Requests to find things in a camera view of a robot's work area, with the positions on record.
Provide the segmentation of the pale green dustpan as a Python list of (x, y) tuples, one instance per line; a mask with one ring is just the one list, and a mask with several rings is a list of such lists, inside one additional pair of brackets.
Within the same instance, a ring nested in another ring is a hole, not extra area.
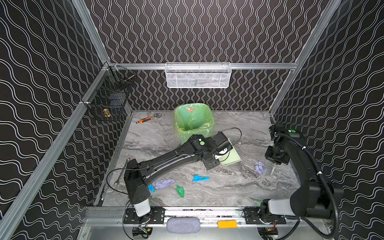
[(225, 155), (218, 157), (218, 160), (224, 166), (228, 166), (228, 165), (242, 161), (235, 147), (233, 147)]

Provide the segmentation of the green bin with bag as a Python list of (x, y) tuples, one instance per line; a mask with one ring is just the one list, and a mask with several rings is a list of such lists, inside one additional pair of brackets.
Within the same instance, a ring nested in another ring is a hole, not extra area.
[(214, 134), (215, 118), (206, 104), (185, 104), (175, 108), (174, 132), (181, 144), (184, 144), (192, 135), (203, 135), (205, 138)]

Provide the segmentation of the green paper scrap front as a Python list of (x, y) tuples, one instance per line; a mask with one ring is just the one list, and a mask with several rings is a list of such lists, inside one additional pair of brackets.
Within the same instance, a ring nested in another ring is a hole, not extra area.
[(183, 187), (176, 185), (176, 190), (181, 198), (185, 197), (185, 190)]

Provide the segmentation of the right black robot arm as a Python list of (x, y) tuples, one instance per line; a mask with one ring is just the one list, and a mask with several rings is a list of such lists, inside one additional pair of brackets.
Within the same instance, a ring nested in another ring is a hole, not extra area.
[(258, 211), (260, 221), (276, 224), (278, 217), (292, 217), (297, 219), (293, 230), (304, 221), (322, 238), (332, 239), (340, 226), (343, 188), (325, 176), (300, 131), (272, 124), (269, 133), (273, 145), (265, 158), (277, 165), (291, 164), (300, 187), (288, 199), (263, 200)]

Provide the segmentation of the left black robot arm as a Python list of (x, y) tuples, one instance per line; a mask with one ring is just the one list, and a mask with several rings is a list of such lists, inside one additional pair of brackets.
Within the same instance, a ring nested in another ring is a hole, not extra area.
[(124, 182), (138, 217), (151, 212), (149, 185), (161, 176), (187, 164), (203, 162), (207, 170), (220, 164), (218, 158), (228, 154), (233, 145), (223, 132), (212, 137), (192, 135), (178, 148), (151, 160), (127, 163)]

